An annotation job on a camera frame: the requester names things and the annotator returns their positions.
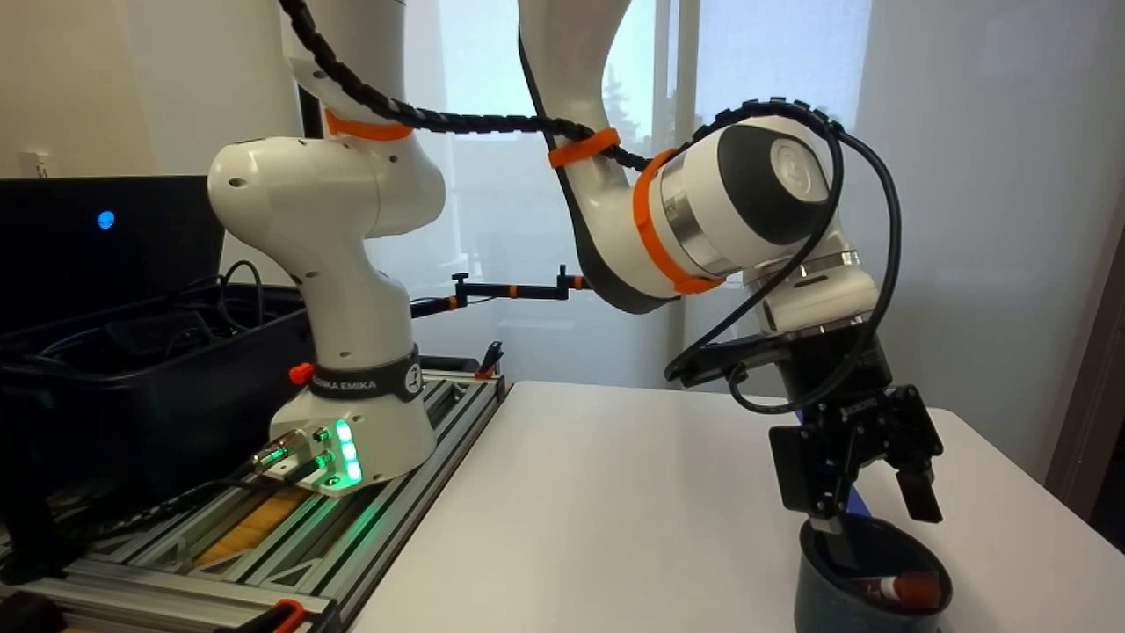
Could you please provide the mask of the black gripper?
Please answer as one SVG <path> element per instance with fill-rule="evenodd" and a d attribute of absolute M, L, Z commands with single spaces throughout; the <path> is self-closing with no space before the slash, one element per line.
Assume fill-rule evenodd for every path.
<path fill-rule="evenodd" d="M 827 549 L 848 545 L 842 505 L 873 459 L 896 472 L 915 521 L 942 521 L 931 472 L 942 440 L 919 391 L 891 384 L 878 341 L 865 341 L 842 378 L 803 405 L 794 424 L 773 424 L 771 450 L 782 505 L 809 512 L 809 526 Z"/>

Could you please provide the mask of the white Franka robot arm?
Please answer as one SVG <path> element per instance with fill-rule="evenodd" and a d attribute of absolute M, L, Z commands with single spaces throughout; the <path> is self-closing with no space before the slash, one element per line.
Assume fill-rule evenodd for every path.
<path fill-rule="evenodd" d="M 535 133 L 567 202 L 554 243 L 597 299 L 649 313 L 748 282 L 761 331 L 706 331 L 664 374 L 726 387 L 761 362 L 782 374 L 771 450 L 790 511 L 836 526 L 856 472 L 882 459 L 909 515 L 942 515 L 939 431 L 878 353 L 896 276 L 865 275 L 836 228 L 855 133 L 803 100 L 751 97 L 652 158 L 625 150 L 605 111 L 605 59 L 628 0 L 516 0 L 522 111 L 404 100 L 404 0 L 276 4 L 283 59 L 318 97 L 323 131 L 229 143 L 206 171 L 220 226 L 294 276 L 311 328 L 311 362 L 273 412 L 255 472 L 351 494 L 434 450 L 412 304 L 366 246 L 438 218 L 444 177 L 423 133 Z"/>

